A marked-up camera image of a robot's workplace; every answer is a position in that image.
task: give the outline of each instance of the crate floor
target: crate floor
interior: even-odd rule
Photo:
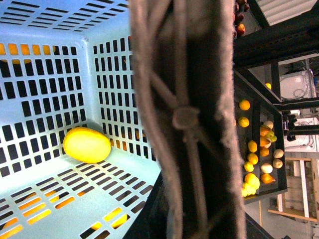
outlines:
[[[68,157],[54,164],[37,179],[32,170],[29,177],[14,175],[30,182],[14,176],[5,182],[11,186],[0,194],[0,239],[122,238],[160,172],[157,162],[114,147],[98,164]]]

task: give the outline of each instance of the floor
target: floor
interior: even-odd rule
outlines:
[[[264,199],[246,205],[246,213],[261,225],[273,238],[282,239],[311,239],[312,226],[310,223],[296,222],[292,219],[268,213],[270,199]]]

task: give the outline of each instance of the wooden pallet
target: wooden pallet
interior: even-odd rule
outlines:
[[[277,207],[268,212],[319,222],[319,160],[286,157],[288,160],[294,163],[294,176],[287,176],[288,191],[277,196]],[[311,163],[311,175],[306,174],[306,162]]]

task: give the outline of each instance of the apple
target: apple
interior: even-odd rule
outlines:
[[[236,26],[236,31],[238,36],[244,35],[246,31],[245,25],[242,23],[239,24],[238,26]]]
[[[238,14],[236,14],[235,25],[239,25],[243,19],[244,19],[244,14],[242,12],[239,12]]]
[[[249,3],[246,3],[244,6],[244,11],[248,11],[250,9]]]
[[[234,10],[235,12],[238,12],[239,11],[239,5],[238,3],[235,2],[235,5],[234,5]]]
[[[236,0],[236,2],[242,6],[242,5],[245,5],[247,3],[247,0]]]

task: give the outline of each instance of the white appliance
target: white appliance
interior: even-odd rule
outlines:
[[[319,124],[317,118],[297,119],[295,125],[314,125]],[[296,140],[289,142],[284,137],[285,151],[287,152],[318,152],[319,135],[296,135]]]
[[[281,76],[280,94],[283,101],[316,97],[312,71],[299,71]]]

